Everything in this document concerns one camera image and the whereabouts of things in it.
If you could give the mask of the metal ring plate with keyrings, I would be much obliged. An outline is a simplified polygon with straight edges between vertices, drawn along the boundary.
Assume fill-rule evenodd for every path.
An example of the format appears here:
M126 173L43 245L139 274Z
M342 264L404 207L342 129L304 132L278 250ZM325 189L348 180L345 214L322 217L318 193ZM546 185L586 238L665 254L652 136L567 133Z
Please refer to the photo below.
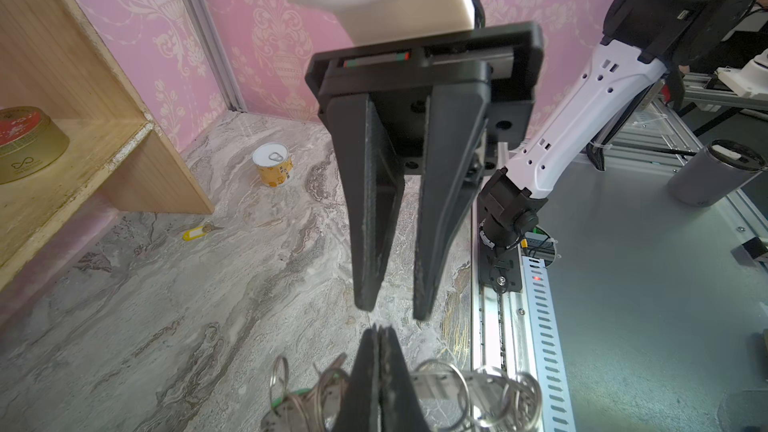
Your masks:
M342 353L310 388L290 392L288 361L280 355L269 379L269 410L261 431L329 431L350 394L350 377L343 369ZM430 431L537 431L543 415L539 382L527 372L509 375L483 365L460 370L429 359L410 372L417 404Z

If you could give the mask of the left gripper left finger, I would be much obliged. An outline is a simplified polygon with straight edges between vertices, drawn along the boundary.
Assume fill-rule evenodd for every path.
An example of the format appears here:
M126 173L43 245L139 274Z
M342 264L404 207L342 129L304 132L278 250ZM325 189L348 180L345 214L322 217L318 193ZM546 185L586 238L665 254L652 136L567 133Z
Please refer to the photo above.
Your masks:
M380 343L378 328L362 334L348 387L333 432L372 432L379 428Z

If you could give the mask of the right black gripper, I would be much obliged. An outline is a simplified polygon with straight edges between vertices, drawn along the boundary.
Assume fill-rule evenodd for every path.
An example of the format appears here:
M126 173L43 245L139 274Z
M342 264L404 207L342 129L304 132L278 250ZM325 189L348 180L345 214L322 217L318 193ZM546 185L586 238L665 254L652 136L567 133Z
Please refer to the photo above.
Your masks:
M486 124L490 144L521 144L543 58L543 32L535 22L311 58L305 82L320 107L328 105L324 124L347 204L357 308L371 312L376 306L404 193L404 165L408 175L422 171L413 317L431 317L449 249L479 190Z

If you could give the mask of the wooden two-tier shelf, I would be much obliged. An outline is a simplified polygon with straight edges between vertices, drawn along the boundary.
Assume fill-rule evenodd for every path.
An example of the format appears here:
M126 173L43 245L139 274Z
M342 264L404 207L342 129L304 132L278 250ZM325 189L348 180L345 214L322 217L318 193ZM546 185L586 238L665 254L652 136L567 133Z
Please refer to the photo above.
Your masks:
M1 0L1 102L35 106L63 156L1 188L1 281L11 283L96 192L122 211L214 207L75 0Z

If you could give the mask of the yellow key tag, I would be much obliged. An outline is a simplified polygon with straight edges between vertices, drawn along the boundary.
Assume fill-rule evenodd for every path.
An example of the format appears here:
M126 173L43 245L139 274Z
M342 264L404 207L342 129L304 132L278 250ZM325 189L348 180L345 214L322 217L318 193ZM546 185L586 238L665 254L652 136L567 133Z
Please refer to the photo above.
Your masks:
M220 230L220 227L217 227L210 223L206 223L202 226L185 231L182 234L182 239L186 242L193 241L193 240L205 237L206 235L216 230Z

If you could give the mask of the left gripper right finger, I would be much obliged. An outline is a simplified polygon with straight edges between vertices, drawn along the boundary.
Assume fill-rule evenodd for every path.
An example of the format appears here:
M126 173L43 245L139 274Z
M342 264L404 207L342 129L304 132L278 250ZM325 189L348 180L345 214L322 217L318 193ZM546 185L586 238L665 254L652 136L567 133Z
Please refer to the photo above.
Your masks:
M387 432L428 431L410 372L395 330L379 330L379 404L381 430Z

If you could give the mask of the small yellow pull-tab can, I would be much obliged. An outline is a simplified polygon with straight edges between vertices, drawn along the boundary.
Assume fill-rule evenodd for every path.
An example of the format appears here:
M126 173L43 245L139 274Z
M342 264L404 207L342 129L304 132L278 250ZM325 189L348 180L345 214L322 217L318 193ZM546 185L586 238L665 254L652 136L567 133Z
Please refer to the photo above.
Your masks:
M252 153L262 182L277 188L284 185L293 172L293 160L288 148L280 143L266 143Z

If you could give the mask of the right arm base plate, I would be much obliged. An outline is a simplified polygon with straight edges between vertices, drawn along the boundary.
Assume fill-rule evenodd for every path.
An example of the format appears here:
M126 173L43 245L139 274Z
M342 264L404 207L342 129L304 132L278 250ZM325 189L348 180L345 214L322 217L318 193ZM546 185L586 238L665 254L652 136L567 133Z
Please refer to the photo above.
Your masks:
M521 292L519 236L488 216L478 226L478 280L498 294Z

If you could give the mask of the round red-lid tin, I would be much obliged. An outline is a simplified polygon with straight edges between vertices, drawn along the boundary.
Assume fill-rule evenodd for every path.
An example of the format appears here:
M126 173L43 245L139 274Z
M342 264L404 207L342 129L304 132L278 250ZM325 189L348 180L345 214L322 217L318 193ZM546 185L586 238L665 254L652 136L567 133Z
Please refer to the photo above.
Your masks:
M51 165L69 144L69 137L41 109L2 109L1 183L20 180Z

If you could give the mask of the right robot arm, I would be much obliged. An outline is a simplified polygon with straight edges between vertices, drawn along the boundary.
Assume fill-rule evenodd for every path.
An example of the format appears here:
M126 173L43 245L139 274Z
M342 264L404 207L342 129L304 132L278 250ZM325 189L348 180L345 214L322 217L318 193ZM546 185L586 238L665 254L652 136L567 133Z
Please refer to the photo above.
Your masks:
M318 53L305 80L332 138L345 194L354 302L374 309L405 178L421 178L413 315L433 311L448 250L472 203L496 253L538 221L571 160L638 94L698 58L751 0L614 0L584 72L528 142L497 171L487 152L528 113L543 62L533 23L489 27L480 5L469 31Z

